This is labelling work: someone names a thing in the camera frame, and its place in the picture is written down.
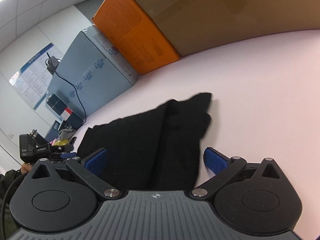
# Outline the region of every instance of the silver screw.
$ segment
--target silver screw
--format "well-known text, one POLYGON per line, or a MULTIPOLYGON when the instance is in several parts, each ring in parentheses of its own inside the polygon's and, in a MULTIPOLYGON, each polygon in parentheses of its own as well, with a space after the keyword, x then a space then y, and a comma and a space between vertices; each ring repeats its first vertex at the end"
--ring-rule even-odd
POLYGON ((118 196, 120 194, 120 191, 115 189, 115 188, 109 188, 109 189, 104 191, 104 194, 107 197, 116 197, 116 196, 118 196))
POLYGON ((195 188, 191 193, 193 194, 193 196, 203 197, 207 195, 208 192, 203 188, 195 188))

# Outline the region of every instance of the orange box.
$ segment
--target orange box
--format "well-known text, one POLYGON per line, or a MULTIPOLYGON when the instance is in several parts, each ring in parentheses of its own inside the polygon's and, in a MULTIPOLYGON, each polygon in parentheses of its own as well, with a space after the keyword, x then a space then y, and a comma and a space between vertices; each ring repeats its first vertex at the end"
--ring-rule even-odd
POLYGON ((134 0, 105 0, 92 21, 140 74, 180 59, 134 0))

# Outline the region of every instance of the person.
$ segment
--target person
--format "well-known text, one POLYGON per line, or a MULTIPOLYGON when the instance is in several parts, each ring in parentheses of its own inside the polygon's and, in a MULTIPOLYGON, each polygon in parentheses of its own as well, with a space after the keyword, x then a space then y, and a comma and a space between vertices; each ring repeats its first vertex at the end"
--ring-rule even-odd
MULTIPOLYGON (((10 184, 21 174, 27 174, 29 171, 31 171, 32 165, 28 163, 23 163, 21 165, 20 170, 10 170, 5 173, 5 175, 0 174, 0 209, 4 205, 3 198, 5 193, 8 190, 8 187, 10 184)), ((17 226, 15 225, 11 214, 9 210, 9 202, 5 203, 5 215, 4 215, 4 228, 6 232, 6 237, 8 238, 10 235, 12 235, 16 230, 17 226)))

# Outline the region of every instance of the human hand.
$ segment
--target human hand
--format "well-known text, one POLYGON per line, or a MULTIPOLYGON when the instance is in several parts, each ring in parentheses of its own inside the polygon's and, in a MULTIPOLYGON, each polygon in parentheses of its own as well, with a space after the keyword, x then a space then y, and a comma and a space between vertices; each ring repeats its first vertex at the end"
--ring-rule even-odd
POLYGON ((32 165, 31 165, 31 164, 29 164, 29 163, 23 163, 23 164, 21 165, 20 171, 21 171, 21 174, 26 174, 26 173, 28 173, 29 171, 31 171, 31 169, 32 169, 32 165))

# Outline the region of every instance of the black cable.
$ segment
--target black cable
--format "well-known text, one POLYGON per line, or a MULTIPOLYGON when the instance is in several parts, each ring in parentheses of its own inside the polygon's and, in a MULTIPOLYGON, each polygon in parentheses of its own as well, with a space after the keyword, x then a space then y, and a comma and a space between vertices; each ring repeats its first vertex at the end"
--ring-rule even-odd
MULTIPOLYGON (((53 64, 52 64, 52 59, 51 59, 51 57, 50 57, 50 55, 49 55, 48 52, 47 52, 47 55, 48 55, 49 58, 46 59, 45 64, 48 65, 48 64, 47 64, 47 60, 50 59, 51 65, 53 66, 53 64)), ((83 104, 82 104, 82 102, 81 102, 81 100, 80 100, 80 98, 79 98, 79 95, 78 95, 78 92, 77 92, 76 87, 75 87, 72 83, 70 83, 68 80, 66 80, 66 79, 64 79, 63 77, 61 77, 61 76, 56 72, 55 68, 53 68, 53 69, 54 69, 54 72, 57 74, 57 76, 58 76, 59 78, 61 78, 62 80, 64 80, 65 82, 67 82, 68 84, 70 84, 71 86, 73 86, 73 88, 75 89, 77 98, 78 98, 78 100, 79 100, 79 102, 80 102, 80 104, 81 104, 81 106, 82 106, 83 111, 84 111, 84 122, 83 122, 83 124, 82 124, 82 125, 84 125, 85 122, 87 122, 87 113, 86 113, 86 111, 85 111, 85 109, 84 109, 84 106, 83 106, 83 104)))
POLYGON ((14 189, 14 186, 16 184, 20 184, 24 177, 26 176, 27 174, 21 174, 20 176, 18 176, 12 183, 11 185, 8 187, 8 190, 7 192, 5 193, 4 195, 4 198, 3 198, 3 204, 2 204, 2 208, 1 208, 1 216, 0 216, 0 219, 1 219, 1 223, 0 223, 0 232, 1 232, 1 236, 2 236, 2 239, 3 240, 6 240, 6 236, 5 236, 5 229, 4 229, 4 214, 5 214, 5 206, 7 204, 7 199, 8 198, 12 198, 13 194, 11 193, 12 189, 14 189))

